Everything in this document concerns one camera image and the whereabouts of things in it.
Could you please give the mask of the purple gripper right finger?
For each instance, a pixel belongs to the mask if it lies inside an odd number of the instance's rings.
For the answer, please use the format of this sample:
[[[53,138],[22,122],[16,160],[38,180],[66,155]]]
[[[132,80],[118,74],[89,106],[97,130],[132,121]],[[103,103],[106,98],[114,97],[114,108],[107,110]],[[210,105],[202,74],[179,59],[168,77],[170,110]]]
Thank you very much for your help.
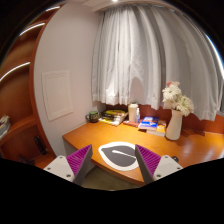
[[[182,169],[177,157],[159,156],[140,145],[135,145],[135,156],[145,184],[150,184]]]

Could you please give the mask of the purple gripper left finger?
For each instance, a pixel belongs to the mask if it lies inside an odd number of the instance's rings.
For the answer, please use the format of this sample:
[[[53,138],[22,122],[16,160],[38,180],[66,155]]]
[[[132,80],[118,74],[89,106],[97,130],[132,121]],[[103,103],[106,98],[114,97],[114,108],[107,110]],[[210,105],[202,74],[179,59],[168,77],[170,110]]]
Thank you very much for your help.
[[[92,145],[87,145],[67,157],[58,156],[44,170],[81,186],[91,163],[92,155]]]

